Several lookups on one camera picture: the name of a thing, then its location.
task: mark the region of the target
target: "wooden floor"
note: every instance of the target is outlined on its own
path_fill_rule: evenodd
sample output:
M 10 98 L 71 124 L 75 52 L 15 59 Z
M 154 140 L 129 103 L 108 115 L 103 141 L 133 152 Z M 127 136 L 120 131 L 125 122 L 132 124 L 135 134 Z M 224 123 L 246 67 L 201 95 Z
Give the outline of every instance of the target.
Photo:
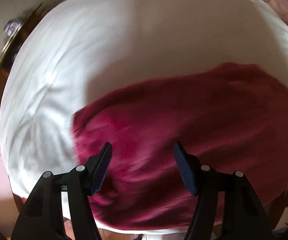
M 71 220 L 64 222 L 65 232 L 68 237 L 75 240 Z M 174 233 L 167 235 L 135 235 L 135 234 L 120 234 L 105 229 L 99 228 L 99 233 L 102 240 L 183 240 L 185 233 Z

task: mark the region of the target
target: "red towel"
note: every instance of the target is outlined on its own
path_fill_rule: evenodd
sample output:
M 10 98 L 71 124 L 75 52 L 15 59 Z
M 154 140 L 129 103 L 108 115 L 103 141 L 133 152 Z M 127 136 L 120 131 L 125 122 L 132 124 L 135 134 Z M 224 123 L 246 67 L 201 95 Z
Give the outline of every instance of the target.
M 102 188 L 89 200 L 96 219 L 121 230 L 189 225 L 197 198 L 184 188 L 175 141 L 217 171 L 242 170 L 263 204 L 288 187 L 288 89 L 256 65 L 115 90 L 75 113 L 73 136 L 80 163 L 112 144 Z M 217 211 L 219 221 L 223 196 Z

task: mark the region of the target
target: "white bedsheet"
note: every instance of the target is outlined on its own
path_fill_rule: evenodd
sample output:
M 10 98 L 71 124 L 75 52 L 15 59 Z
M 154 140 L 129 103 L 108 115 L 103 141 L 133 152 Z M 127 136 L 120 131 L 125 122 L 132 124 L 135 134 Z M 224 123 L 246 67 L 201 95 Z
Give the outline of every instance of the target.
M 44 171 L 76 166 L 77 110 L 134 82 L 228 61 L 257 63 L 288 87 L 288 27 L 262 0 L 64 1 L 28 37 L 4 90 L 0 144 L 13 192 L 27 197 Z M 66 199 L 63 210 L 69 217 Z

